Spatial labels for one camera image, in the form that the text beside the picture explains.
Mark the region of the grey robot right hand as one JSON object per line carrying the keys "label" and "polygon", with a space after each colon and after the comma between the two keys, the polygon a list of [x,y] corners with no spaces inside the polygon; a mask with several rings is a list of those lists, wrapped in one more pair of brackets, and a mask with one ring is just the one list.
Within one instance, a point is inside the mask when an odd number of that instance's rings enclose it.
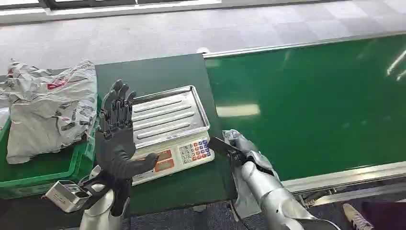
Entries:
{"label": "grey robot right hand", "polygon": [[217,137],[213,137],[208,142],[208,147],[214,152],[221,153],[228,157],[230,165],[235,167],[240,167],[247,162],[246,155],[238,148],[225,143]]}

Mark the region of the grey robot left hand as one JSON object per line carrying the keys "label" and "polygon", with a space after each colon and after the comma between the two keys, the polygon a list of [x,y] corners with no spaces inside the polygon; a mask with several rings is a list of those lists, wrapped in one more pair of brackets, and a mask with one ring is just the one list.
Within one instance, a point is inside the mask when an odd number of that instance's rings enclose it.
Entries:
{"label": "grey robot left hand", "polygon": [[102,100],[99,126],[95,130],[96,162],[116,179],[132,179],[152,170],[158,161],[155,153],[132,160],[136,152],[132,121],[136,92],[126,95],[128,90],[122,80],[114,82]]}

